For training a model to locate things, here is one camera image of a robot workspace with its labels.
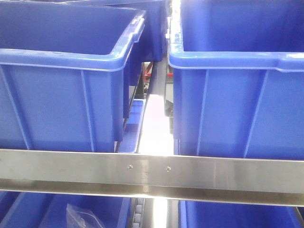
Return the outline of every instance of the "blue plastic bin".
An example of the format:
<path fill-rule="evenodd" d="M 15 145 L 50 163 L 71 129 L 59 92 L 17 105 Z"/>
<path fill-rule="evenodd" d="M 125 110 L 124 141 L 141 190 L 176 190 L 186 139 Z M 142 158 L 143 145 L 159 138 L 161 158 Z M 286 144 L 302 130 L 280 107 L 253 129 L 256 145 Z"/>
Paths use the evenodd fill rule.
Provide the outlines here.
<path fill-rule="evenodd" d="M 66 228 L 67 204 L 92 211 L 106 228 L 126 228 L 130 198 L 20 193 L 1 228 Z"/>
<path fill-rule="evenodd" d="M 30 1 L 35 1 L 35 2 L 46 2 L 48 3 L 53 3 L 53 2 L 58 2 L 58 3 L 69 3 L 69 2 L 62 2 L 64 0 L 30 0 Z M 105 6 L 105 4 L 100 4 L 100 2 L 96 4 L 91 4 L 90 1 L 85 1 L 85 2 L 78 2 L 75 1 L 73 2 L 75 5 L 82 5 L 82 6 L 96 6 L 99 5 L 101 7 Z M 141 55 L 141 47 L 138 44 L 139 40 L 136 41 L 133 44 L 133 47 L 131 49 L 131 52 L 129 54 L 128 60 L 125 63 L 124 69 L 123 69 L 123 117 L 125 119 L 129 118 L 129 86 L 137 86 L 138 81 L 142 72 L 142 55 Z"/>
<path fill-rule="evenodd" d="M 18 192 L 0 191 L 0 221 L 7 214 L 18 195 Z"/>
<path fill-rule="evenodd" d="M 304 159 L 304 1 L 182 0 L 169 61 L 176 153 Z"/>
<path fill-rule="evenodd" d="M 136 152 L 145 101 L 134 99 L 119 152 Z M 91 210 L 106 228 L 127 228 L 131 199 L 0 191 L 1 228 L 66 228 L 67 204 Z"/>
<path fill-rule="evenodd" d="M 180 228 L 300 228 L 292 207 L 179 202 Z"/>
<path fill-rule="evenodd" d="M 0 1 L 0 148 L 113 152 L 143 16 Z"/>
<path fill-rule="evenodd" d="M 145 100 L 134 99 L 130 111 L 130 118 L 126 124 L 119 153 L 136 153 L 143 123 Z"/>
<path fill-rule="evenodd" d="M 64 2 L 87 6 L 128 7 L 147 11 L 145 29 L 139 46 L 142 62 L 161 61 L 162 53 L 167 51 L 165 34 L 167 33 L 169 14 L 168 0 L 37 0 Z"/>

